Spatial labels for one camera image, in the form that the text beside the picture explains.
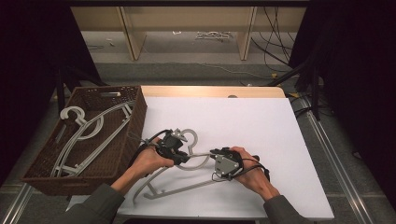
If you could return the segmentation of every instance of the person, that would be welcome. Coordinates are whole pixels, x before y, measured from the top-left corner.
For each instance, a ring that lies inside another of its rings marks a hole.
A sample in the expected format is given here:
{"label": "person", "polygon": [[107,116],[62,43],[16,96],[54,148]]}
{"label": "person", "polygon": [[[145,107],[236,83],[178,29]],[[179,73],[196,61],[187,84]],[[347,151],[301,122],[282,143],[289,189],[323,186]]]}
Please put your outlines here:
{"label": "person", "polygon": [[[257,164],[242,147],[231,147],[244,160],[244,167]],[[146,147],[140,152],[134,163],[111,186],[103,184],[84,203],[75,204],[67,212],[57,217],[53,223],[111,223],[117,210],[124,201],[129,189],[147,174],[152,174],[161,167],[172,167],[174,162],[161,157],[154,146]],[[247,189],[259,194],[265,201],[264,209],[271,223],[311,223],[300,216],[288,200],[265,177],[261,168],[253,169],[235,178]]]}

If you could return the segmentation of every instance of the white table surface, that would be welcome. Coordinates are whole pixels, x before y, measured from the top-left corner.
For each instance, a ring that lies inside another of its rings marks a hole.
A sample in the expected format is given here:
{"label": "white table surface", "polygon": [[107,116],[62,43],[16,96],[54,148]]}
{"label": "white table surface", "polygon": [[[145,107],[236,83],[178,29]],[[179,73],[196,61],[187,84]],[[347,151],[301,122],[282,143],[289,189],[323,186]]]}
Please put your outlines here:
{"label": "white table surface", "polygon": [[[296,210],[313,220],[333,219],[318,174],[286,98],[146,97],[148,111],[143,138],[164,129],[193,129],[198,134],[194,153],[213,148],[240,146],[259,155],[270,170],[271,182]],[[182,150],[187,152],[187,144]],[[198,159],[187,164],[195,164]],[[214,161],[198,171],[176,167],[159,175],[152,185],[172,190],[210,180]],[[263,200],[237,181],[221,182],[150,200],[142,190],[133,203],[137,182],[126,195],[119,215],[157,218],[260,219],[267,217]],[[87,196],[74,196],[69,207]]]}

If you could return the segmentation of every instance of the wicker basket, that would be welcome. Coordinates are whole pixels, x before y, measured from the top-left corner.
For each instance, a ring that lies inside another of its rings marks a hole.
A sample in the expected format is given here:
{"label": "wicker basket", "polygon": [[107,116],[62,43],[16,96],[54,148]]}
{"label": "wicker basket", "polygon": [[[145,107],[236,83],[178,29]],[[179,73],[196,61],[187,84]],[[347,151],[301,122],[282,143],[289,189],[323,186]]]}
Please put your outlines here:
{"label": "wicker basket", "polygon": [[[129,137],[130,133],[141,136],[146,117],[147,105],[140,87],[95,87],[75,88],[66,107],[75,105],[85,112],[85,120],[90,120],[106,109],[135,100],[131,120],[106,146],[98,157],[79,175],[73,177],[50,177],[52,168],[64,145],[78,130],[74,122],[75,113],[69,119],[59,119],[46,145],[22,178],[34,188],[47,195],[89,195],[102,183],[112,184],[128,168],[139,140]],[[118,127],[125,114],[117,110],[105,115],[101,131],[94,137],[78,141],[71,150],[66,164],[74,167],[84,161]],[[85,133],[91,133],[94,124]]]}

